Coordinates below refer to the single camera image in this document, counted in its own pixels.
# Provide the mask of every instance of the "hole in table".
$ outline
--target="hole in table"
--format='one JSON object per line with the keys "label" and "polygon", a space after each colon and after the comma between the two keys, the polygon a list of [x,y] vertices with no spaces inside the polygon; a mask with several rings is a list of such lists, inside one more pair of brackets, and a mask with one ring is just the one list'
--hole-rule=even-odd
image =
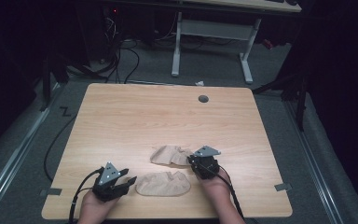
{"label": "hole in table", "polygon": [[201,103],[207,103],[209,101],[209,98],[206,95],[201,95],[201,96],[199,96],[199,101]]}

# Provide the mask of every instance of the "white desk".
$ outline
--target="white desk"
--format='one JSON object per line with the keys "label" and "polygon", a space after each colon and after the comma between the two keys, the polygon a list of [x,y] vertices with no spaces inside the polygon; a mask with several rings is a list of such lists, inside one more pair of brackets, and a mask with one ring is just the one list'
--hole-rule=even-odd
{"label": "white desk", "polygon": [[[186,2],[195,2],[202,4],[214,4],[230,7],[248,7],[262,10],[274,10],[280,12],[300,12],[299,5],[290,6],[287,3],[276,3],[265,0],[185,0]],[[182,13],[178,13],[176,28],[176,43],[173,53],[172,76],[179,76],[180,69],[180,42],[182,35],[199,35],[208,37],[218,37],[247,41],[243,52],[240,53],[240,60],[245,81],[248,84],[253,83],[252,74],[248,64],[248,57],[255,42],[255,37],[260,25],[261,19],[255,20],[253,25],[237,25],[210,21],[192,21],[182,20]]]}

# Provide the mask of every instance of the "fabric piece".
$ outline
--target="fabric piece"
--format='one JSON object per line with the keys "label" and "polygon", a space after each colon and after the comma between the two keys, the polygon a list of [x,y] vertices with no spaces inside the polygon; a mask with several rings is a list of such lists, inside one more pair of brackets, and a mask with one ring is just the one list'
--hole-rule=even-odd
{"label": "fabric piece", "polygon": [[136,191],[144,196],[179,196],[190,190],[190,182],[181,172],[151,173],[137,181]]}
{"label": "fabric piece", "polygon": [[171,164],[177,165],[190,165],[187,157],[192,155],[193,152],[186,149],[181,149],[177,146],[164,146],[157,149],[152,156],[150,161],[156,164]]}

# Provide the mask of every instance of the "wood grain surface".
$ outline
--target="wood grain surface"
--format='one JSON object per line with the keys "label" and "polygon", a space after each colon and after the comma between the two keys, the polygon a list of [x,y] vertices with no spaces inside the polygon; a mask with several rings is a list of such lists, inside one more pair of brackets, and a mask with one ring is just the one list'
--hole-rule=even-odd
{"label": "wood grain surface", "polygon": [[[209,101],[201,103],[200,95]],[[150,162],[156,148],[165,145],[220,150],[215,158],[230,174],[246,217],[292,214],[286,192],[274,188],[282,178],[249,89],[91,84],[52,183],[62,194],[47,197],[42,216],[67,219],[81,181],[111,161],[118,170],[130,169],[120,180],[180,171],[191,189],[177,197],[146,197],[132,186],[109,218],[216,217],[190,167]],[[92,187],[96,177],[84,187]]]}

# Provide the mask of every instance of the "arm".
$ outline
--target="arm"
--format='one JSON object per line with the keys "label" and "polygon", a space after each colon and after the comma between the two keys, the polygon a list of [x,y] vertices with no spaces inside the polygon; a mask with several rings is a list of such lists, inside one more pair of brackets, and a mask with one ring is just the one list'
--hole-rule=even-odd
{"label": "arm", "polygon": [[[229,182],[226,172],[220,170],[219,174]],[[231,202],[229,188],[223,180],[218,177],[212,179],[199,178],[199,182],[216,210],[221,224],[245,223],[234,204]]]}
{"label": "arm", "polygon": [[106,203],[100,201],[95,194],[89,190],[84,197],[80,209],[80,218],[77,224],[100,224],[120,198]]}

